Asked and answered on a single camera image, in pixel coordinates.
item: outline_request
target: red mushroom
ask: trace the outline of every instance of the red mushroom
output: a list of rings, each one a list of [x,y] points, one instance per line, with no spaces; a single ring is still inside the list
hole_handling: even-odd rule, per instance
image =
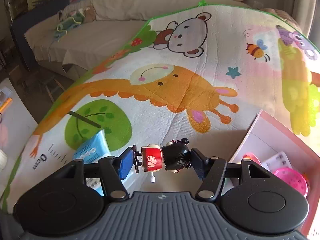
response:
[[[131,46],[134,47],[134,46],[137,46],[137,45],[140,45],[142,43],[142,39],[140,38],[135,38],[133,40],[133,42],[131,43]]]

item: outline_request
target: cartoon bee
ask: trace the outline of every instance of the cartoon bee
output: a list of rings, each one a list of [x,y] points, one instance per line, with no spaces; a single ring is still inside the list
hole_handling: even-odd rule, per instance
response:
[[[263,45],[263,40],[257,40],[257,45],[247,43],[246,50],[248,51],[248,54],[250,53],[250,55],[254,57],[254,60],[256,60],[257,57],[264,57],[267,62],[268,60],[270,61],[270,57],[268,54],[265,54],[263,52],[263,50],[267,48],[268,46]]]

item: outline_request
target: blue star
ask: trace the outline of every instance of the blue star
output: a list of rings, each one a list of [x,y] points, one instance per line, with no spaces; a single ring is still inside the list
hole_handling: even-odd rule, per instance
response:
[[[232,79],[235,79],[236,76],[241,76],[241,74],[238,72],[238,67],[235,67],[235,68],[231,68],[231,67],[228,67],[228,73],[226,73],[227,76],[231,76]]]

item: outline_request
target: cartoon giraffe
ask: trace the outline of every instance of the cartoon giraffe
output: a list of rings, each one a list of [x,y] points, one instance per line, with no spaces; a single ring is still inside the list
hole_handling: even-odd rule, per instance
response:
[[[138,101],[150,100],[154,106],[167,106],[173,113],[187,111],[194,130],[200,133],[209,131],[210,121],[204,111],[220,117],[224,124],[231,118],[220,114],[215,108],[221,104],[233,113],[239,110],[220,96],[235,97],[237,92],[231,88],[213,87],[207,80],[191,70],[168,64],[152,64],[135,70],[130,80],[103,79],[71,87],[56,102],[53,110],[40,122],[33,135],[39,136],[36,147],[30,154],[35,157],[42,135],[53,128],[86,95],[107,97],[116,94],[121,98],[134,96]]]

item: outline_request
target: beige couch cushion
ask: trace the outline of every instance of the beige couch cushion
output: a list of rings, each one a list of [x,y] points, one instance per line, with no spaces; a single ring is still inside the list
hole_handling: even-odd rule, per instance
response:
[[[47,36],[48,33],[53,33],[58,24],[59,16],[56,14],[27,30],[27,32],[24,34],[24,37],[26,38],[30,48],[33,49],[35,44]]]
[[[145,22],[93,21],[53,41],[54,30],[40,37],[33,46],[36,60],[58,61],[79,65],[86,70],[97,66],[118,51]]]
[[[97,20],[148,20],[197,6],[201,0],[92,0]],[[208,4],[226,4],[248,7],[233,0],[205,0]]]

